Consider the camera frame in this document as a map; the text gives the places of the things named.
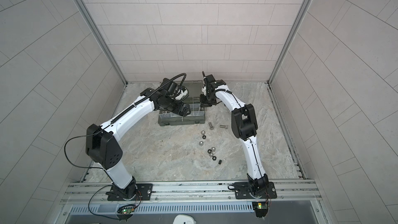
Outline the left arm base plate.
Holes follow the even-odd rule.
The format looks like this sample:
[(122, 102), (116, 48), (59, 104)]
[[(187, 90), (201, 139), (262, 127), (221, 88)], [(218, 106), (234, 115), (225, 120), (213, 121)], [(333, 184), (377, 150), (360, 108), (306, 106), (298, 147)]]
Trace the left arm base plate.
[(112, 184), (110, 191), (106, 192), (108, 201), (148, 201), (151, 198), (153, 184), (128, 185), (125, 189), (120, 189)]

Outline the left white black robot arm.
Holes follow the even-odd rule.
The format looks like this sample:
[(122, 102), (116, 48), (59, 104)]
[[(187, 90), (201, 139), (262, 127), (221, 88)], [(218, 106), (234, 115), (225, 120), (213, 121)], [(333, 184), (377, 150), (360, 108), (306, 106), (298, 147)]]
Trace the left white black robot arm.
[(181, 73), (171, 79), (165, 78), (158, 88), (141, 92), (129, 107), (111, 120), (87, 128), (86, 154), (100, 164), (112, 180), (110, 198), (130, 200), (136, 196), (136, 180), (122, 162), (123, 150), (119, 145), (129, 129), (153, 111), (168, 111), (182, 117), (191, 113), (190, 106), (183, 102), (189, 95), (188, 89), (174, 82), (177, 78), (184, 81), (186, 76)]

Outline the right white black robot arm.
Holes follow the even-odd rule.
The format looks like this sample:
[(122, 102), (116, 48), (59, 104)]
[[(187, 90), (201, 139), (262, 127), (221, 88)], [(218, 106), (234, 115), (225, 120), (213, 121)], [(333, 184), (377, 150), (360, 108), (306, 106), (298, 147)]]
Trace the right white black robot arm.
[(231, 113), (231, 129), (240, 140), (246, 162), (249, 192), (253, 197), (266, 194), (269, 186), (268, 176), (262, 165), (257, 146), (258, 123), (255, 108), (239, 100), (223, 80), (216, 80), (213, 75), (205, 75), (200, 102), (202, 107), (218, 104), (218, 100)]

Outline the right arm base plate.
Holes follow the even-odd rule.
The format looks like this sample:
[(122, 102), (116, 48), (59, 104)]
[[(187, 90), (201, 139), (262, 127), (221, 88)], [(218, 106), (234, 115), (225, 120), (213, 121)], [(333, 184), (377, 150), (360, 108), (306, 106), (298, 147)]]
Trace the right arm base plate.
[(265, 185), (255, 186), (251, 183), (235, 182), (228, 185), (228, 190), (235, 193), (235, 198), (242, 199), (276, 199), (277, 193), (273, 182)]

